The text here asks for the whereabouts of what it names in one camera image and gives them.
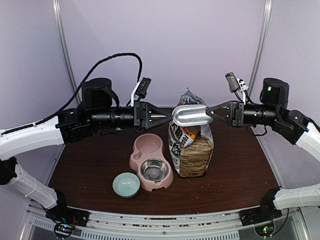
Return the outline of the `metal food scoop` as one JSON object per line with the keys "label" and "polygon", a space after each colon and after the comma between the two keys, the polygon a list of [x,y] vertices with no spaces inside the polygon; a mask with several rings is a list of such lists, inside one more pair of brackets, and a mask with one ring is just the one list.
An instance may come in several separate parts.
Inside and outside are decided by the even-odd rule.
{"label": "metal food scoop", "polygon": [[206,114],[206,105],[186,104],[175,107],[172,121],[179,127],[193,127],[210,124],[213,118]]}

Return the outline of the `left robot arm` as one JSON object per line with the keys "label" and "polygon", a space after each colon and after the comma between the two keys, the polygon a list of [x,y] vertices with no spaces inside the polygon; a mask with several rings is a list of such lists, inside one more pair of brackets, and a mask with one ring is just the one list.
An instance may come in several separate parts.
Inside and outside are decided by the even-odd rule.
{"label": "left robot arm", "polygon": [[62,192],[45,186],[18,164],[16,156],[48,146],[69,145],[107,129],[132,128],[147,131],[172,120],[172,114],[143,99],[151,80],[143,78],[136,87],[138,99],[120,106],[112,81],[100,77],[80,85],[82,101],[76,108],[62,109],[47,120],[0,132],[0,183],[12,186],[25,197],[51,210],[61,222],[72,218]]}

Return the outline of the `brown dog food bag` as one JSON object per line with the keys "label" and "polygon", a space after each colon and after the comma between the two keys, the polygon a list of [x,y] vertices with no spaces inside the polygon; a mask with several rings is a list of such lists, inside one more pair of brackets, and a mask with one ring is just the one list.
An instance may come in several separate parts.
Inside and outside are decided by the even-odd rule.
{"label": "brown dog food bag", "polygon": [[214,151],[214,138],[210,125],[182,127],[170,121],[168,148],[180,178],[205,175]]}

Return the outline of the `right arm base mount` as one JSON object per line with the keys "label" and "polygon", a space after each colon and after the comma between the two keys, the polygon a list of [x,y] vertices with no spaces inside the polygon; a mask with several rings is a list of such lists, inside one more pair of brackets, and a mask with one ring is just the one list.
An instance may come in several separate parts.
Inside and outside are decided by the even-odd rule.
{"label": "right arm base mount", "polygon": [[248,208],[239,212],[242,226],[256,225],[263,222],[272,221],[282,216],[282,211],[273,206],[261,205],[254,208]]}

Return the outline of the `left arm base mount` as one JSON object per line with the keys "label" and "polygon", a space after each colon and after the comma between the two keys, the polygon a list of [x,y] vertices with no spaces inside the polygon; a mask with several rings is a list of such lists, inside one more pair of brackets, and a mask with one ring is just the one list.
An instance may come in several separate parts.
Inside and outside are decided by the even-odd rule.
{"label": "left arm base mount", "polygon": [[54,223],[68,224],[72,227],[86,227],[90,216],[88,211],[70,207],[63,208],[55,206],[54,208],[44,208],[43,210],[45,211],[45,216],[51,219]]}

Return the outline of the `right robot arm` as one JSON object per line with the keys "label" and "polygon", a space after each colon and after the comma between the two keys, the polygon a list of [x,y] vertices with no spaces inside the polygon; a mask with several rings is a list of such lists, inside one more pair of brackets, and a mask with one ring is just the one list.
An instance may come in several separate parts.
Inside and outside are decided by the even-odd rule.
{"label": "right robot arm", "polygon": [[[320,127],[299,110],[289,110],[290,85],[280,79],[267,77],[263,80],[260,104],[227,101],[206,107],[207,116],[231,127],[263,125],[284,137],[292,145],[320,159]],[[296,207],[319,206],[320,185],[293,189],[270,189],[256,210],[259,220],[268,220],[276,210]]]}

